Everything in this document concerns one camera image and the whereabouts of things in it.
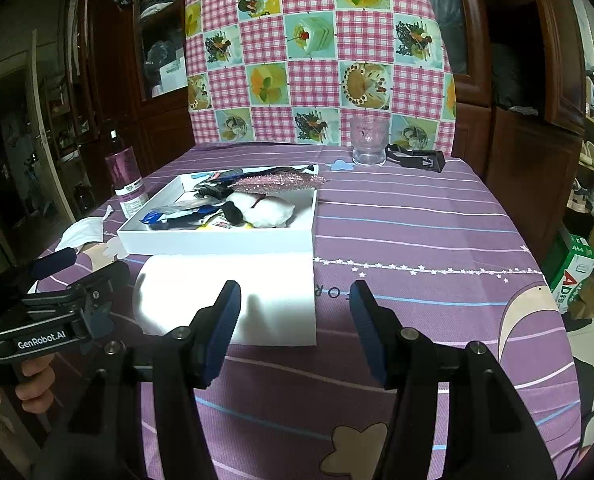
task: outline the star pattern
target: star pattern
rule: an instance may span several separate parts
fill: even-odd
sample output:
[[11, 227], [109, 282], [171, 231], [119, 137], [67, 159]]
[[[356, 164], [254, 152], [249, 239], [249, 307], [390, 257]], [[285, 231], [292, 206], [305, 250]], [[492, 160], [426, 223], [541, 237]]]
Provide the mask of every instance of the star pattern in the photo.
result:
[[338, 258], [336, 260], [325, 260], [320, 256], [315, 256], [312, 259], [313, 262], [322, 264], [325, 266], [328, 265], [342, 265], [342, 266], [352, 266], [352, 272], [357, 272], [359, 269], [386, 269], [386, 270], [407, 270], [410, 272], [411, 276], [416, 276], [417, 274], [430, 274], [432, 276], [436, 276], [437, 274], [441, 274], [445, 276], [446, 274], [463, 274], [463, 275], [471, 275], [471, 276], [496, 276], [498, 279], [501, 279], [504, 274], [539, 274], [543, 276], [539, 269], [533, 269], [529, 267], [528, 269], [519, 269], [515, 267], [514, 269], [507, 269], [507, 270], [498, 270], [498, 269], [485, 269], [484, 267], [480, 267], [479, 270], [477, 269], [459, 269], [454, 270], [452, 267], [448, 267], [448, 269], [427, 269], [424, 265], [417, 265], [416, 267], [409, 267], [406, 264], [382, 264], [382, 263], [369, 263], [369, 262], [356, 262], [354, 260], [343, 260], [342, 258]]

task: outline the wooden cabinet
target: wooden cabinet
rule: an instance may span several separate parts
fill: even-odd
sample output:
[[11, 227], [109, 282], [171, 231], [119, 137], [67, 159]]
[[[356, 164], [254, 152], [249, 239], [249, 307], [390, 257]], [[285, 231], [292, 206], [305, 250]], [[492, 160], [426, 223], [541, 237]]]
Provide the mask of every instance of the wooden cabinet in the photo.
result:
[[142, 120], [142, 130], [148, 133], [150, 152], [156, 168], [170, 162], [170, 153], [181, 154], [190, 149], [187, 122], [187, 106]]
[[[181, 53], [177, 59], [185, 66], [184, 5], [183, 0], [174, 0], [167, 9], [140, 19], [143, 0], [77, 1], [74, 37], [78, 70], [71, 71], [70, 79], [72, 88], [82, 88], [86, 97], [82, 114], [90, 133], [80, 139], [81, 152], [88, 174], [95, 174], [91, 184], [100, 202], [112, 193], [103, 159], [110, 150], [109, 121], [135, 150], [144, 175], [194, 145], [185, 76], [181, 88], [164, 89], [157, 95], [160, 91], [153, 91], [153, 86], [157, 85], [154, 78], [159, 75], [159, 66], [154, 65], [149, 72], [145, 69], [151, 47], [168, 41], [171, 31], [176, 36], [175, 43], [167, 44], [168, 55], [172, 45], [176, 49], [173, 54]], [[70, 52], [66, 42], [65, 50]]]
[[462, 0], [462, 6], [468, 43], [468, 70], [455, 74], [457, 101], [490, 108], [492, 89], [486, 4], [484, 0]]
[[465, 160], [481, 178], [486, 174], [490, 148], [490, 108], [457, 103], [452, 156]]
[[586, 75], [572, 0], [536, 0], [546, 61], [544, 119], [583, 135]]
[[493, 109], [486, 185], [541, 263], [564, 215], [581, 137], [501, 108]]

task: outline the white plush toy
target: white plush toy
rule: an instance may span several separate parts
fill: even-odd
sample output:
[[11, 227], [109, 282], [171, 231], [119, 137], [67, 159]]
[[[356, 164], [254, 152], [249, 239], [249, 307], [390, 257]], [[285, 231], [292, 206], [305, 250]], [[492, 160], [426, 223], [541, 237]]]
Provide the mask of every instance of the white plush toy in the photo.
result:
[[241, 211], [244, 221], [258, 228], [283, 226], [295, 210], [293, 204], [276, 196], [236, 191], [226, 200]]

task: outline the food print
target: food print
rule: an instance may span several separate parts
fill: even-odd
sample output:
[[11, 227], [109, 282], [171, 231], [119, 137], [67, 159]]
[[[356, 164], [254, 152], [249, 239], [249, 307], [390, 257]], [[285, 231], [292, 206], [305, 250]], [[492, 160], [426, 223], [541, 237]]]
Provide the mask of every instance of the food print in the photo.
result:
[[186, 0], [195, 141], [349, 146], [355, 117], [450, 155], [454, 78], [428, 0]]

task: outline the table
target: table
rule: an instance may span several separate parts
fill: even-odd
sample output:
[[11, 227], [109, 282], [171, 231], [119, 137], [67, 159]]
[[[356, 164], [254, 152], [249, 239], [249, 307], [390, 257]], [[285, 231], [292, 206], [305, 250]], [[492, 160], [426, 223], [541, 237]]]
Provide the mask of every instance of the table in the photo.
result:
[[[372, 477], [394, 395], [371, 377], [349, 313], [347, 292], [360, 278], [403, 326], [453, 346], [482, 340], [495, 354], [508, 305], [544, 287], [547, 294], [537, 296], [544, 299], [534, 302], [512, 330], [501, 362], [561, 474], [580, 438], [576, 373], [561, 317], [548, 310], [552, 297], [512, 221], [457, 158], [448, 158], [440, 174], [392, 162], [362, 168], [350, 161], [348, 148], [205, 144], [145, 178], [153, 193], [181, 173], [315, 163], [329, 180], [319, 194], [315, 221], [317, 346], [231, 345], [219, 378], [209, 389], [195, 391], [218, 477]], [[116, 211], [104, 223], [106, 242], [124, 221], [117, 201], [108, 203]], [[105, 209], [94, 214], [102, 216]], [[107, 254], [117, 252], [109, 245]], [[38, 290], [64, 288], [104, 259], [111, 261], [103, 250], [93, 258], [80, 254], [75, 266], [43, 280]], [[132, 283], [146, 259], [124, 257]], [[109, 338], [128, 345], [148, 338], [133, 319], [129, 293], [116, 301], [108, 323]], [[89, 359], [90, 353], [75, 351], [55, 360], [55, 394], [61, 402]], [[161, 479], [150, 385], [142, 394], [149, 475]], [[448, 398], [440, 385], [431, 478], [442, 473]]]

